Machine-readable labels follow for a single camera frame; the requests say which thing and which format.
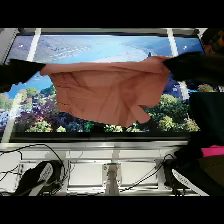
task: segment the television display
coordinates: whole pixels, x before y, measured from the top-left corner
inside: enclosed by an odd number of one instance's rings
[[[10,58],[26,60],[32,36],[17,36]],[[202,51],[198,38],[175,37],[178,53]],[[34,62],[70,64],[79,62],[137,62],[148,56],[172,56],[168,37],[113,35],[41,35]],[[0,132],[4,132],[13,99],[22,93],[13,132],[193,132],[199,128],[189,115],[188,99],[195,91],[217,91],[216,86],[190,80],[183,88],[169,76],[161,101],[144,108],[151,119],[125,128],[82,120],[57,109],[56,90],[48,76],[39,73],[26,83],[13,85],[0,94]]]

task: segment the pink fabric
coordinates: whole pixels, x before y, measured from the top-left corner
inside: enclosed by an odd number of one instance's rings
[[[210,148],[202,148],[203,157],[224,155],[224,146],[213,145]]]
[[[166,57],[141,62],[47,64],[57,91],[58,109],[85,120],[128,127],[150,117],[142,106],[154,107],[168,80]]]

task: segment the black border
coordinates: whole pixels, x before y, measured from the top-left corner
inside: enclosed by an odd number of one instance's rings
[[[13,43],[8,51],[5,61],[8,58],[9,52],[14,44],[17,36],[33,36],[35,32],[28,33],[18,33]],[[115,35],[115,36],[159,36],[168,37],[167,34],[159,33],[125,33],[125,32],[42,32],[41,35]],[[197,35],[184,35],[184,34],[173,34],[174,37],[183,38],[198,38],[202,47],[200,38]],[[110,133],[88,133],[88,132],[70,132],[70,133],[21,133],[12,132],[10,143],[30,143],[30,142],[58,142],[58,143],[68,143],[68,142],[80,142],[80,141],[141,141],[141,142],[151,142],[151,141],[187,141],[190,138],[189,132],[153,132],[153,133],[128,133],[128,132],[110,132]]]

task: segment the pink cloth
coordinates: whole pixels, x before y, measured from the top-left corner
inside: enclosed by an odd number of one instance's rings
[[[210,148],[202,148],[203,157],[224,155],[224,146],[213,145]]]
[[[150,117],[142,106],[159,103],[168,80],[167,57],[141,62],[47,64],[58,109],[85,120],[128,127]]]

